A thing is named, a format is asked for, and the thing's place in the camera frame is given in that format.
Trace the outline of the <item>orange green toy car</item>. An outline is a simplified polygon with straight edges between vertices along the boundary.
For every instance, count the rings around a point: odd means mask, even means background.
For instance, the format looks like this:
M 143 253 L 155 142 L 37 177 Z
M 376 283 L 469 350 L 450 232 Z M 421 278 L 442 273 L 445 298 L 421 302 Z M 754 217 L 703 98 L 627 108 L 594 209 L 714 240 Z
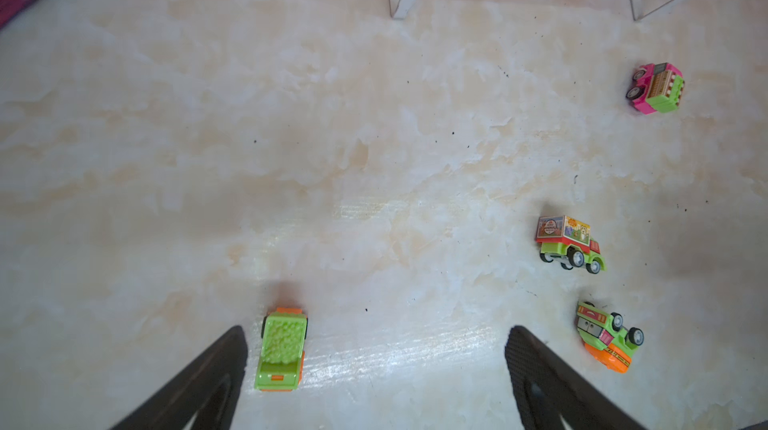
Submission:
M 264 317 L 254 383 L 256 390 L 290 392 L 299 387 L 307 330 L 308 316 L 298 308 L 278 307 Z

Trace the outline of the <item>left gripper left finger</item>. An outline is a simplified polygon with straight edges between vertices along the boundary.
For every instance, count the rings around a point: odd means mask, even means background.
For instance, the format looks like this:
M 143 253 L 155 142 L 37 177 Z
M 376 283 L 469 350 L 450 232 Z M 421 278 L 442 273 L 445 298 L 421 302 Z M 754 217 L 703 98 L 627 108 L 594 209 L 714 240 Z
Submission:
M 248 358 L 242 327 L 233 326 L 116 429 L 228 429 Z

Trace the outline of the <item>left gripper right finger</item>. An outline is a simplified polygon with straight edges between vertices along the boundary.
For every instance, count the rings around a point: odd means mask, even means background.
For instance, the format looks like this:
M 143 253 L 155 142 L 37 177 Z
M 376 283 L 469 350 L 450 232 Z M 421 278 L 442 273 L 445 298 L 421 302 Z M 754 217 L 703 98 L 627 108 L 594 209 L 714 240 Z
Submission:
M 526 429 L 642 427 L 523 326 L 510 329 L 505 360 Z

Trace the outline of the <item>yellow green toy car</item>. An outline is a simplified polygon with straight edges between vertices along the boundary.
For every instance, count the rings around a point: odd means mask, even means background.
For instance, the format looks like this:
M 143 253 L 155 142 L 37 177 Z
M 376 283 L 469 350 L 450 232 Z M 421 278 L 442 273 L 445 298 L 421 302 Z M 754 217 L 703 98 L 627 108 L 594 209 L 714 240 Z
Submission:
M 567 215 L 542 216 L 538 219 L 535 242 L 539 257 L 545 263 L 558 262 L 565 270 L 584 268 L 590 274 L 606 269 L 591 226 Z

